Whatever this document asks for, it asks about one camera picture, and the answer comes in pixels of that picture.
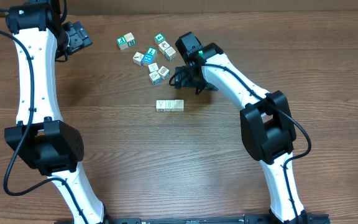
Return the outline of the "red-edged wooden letter block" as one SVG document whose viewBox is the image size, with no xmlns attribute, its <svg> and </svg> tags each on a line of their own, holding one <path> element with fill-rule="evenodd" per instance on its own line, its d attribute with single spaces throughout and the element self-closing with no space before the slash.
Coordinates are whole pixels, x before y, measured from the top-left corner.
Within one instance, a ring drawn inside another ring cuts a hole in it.
<svg viewBox="0 0 358 224">
<path fill-rule="evenodd" d="M 165 101 L 165 111 L 175 111 L 175 100 Z"/>
</svg>

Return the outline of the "wooden A airplane block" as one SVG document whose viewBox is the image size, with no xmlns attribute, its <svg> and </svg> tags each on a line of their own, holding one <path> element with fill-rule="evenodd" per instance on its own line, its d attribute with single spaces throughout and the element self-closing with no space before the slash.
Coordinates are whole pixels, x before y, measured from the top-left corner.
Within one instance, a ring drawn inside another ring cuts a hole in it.
<svg viewBox="0 0 358 224">
<path fill-rule="evenodd" d="M 157 100 L 156 101 L 156 111 L 166 111 L 166 101 Z"/>
</svg>

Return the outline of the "green B wooden block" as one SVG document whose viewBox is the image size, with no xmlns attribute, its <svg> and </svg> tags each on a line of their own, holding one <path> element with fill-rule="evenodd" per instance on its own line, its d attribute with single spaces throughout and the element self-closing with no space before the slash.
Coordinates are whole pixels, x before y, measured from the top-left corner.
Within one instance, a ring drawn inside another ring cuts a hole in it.
<svg viewBox="0 0 358 224">
<path fill-rule="evenodd" d="M 175 50 L 173 47 L 167 48 L 164 52 L 165 52 L 165 57 L 166 57 L 169 61 L 173 60 L 173 59 L 176 57 L 176 55 L 177 55 L 177 52 L 176 52 L 176 50 Z"/>
</svg>

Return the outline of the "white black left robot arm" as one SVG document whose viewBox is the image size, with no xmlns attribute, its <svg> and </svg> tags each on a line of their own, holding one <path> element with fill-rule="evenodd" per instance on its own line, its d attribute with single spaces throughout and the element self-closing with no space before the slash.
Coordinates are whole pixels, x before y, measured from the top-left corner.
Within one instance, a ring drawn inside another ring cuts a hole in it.
<svg viewBox="0 0 358 224">
<path fill-rule="evenodd" d="M 59 1 L 12 6 L 6 24 L 19 61 L 16 125 L 4 130 L 7 144 L 31 169 L 60 191 L 72 223 L 108 223 L 105 206 L 85 174 L 78 130 L 64 123 L 57 100 L 55 62 L 92 44 L 80 22 L 67 22 Z"/>
</svg>

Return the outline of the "yellow-edged wooden block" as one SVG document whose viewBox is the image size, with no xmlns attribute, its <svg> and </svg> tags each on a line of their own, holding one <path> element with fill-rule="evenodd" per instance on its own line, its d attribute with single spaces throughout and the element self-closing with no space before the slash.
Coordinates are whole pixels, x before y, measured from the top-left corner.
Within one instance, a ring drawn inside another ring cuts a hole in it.
<svg viewBox="0 0 358 224">
<path fill-rule="evenodd" d="M 175 111 L 184 111 L 184 100 L 175 100 Z"/>
</svg>

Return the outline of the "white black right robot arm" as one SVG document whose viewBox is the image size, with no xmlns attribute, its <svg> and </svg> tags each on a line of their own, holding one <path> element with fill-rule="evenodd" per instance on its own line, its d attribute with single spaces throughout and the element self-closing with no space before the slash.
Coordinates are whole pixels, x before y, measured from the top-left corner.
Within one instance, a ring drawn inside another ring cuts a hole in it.
<svg viewBox="0 0 358 224">
<path fill-rule="evenodd" d="M 185 66 L 182 72 L 200 93 L 209 84 L 240 111 L 241 139 L 251 158 L 260 162 L 270 194 L 270 213 L 277 223 L 300 223 L 304 206 L 293 175 L 293 143 L 300 125 L 292 118 L 288 100 L 280 92 L 257 86 L 238 70 L 215 43 L 202 45 L 188 32 L 175 47 Z"/>
</svg>

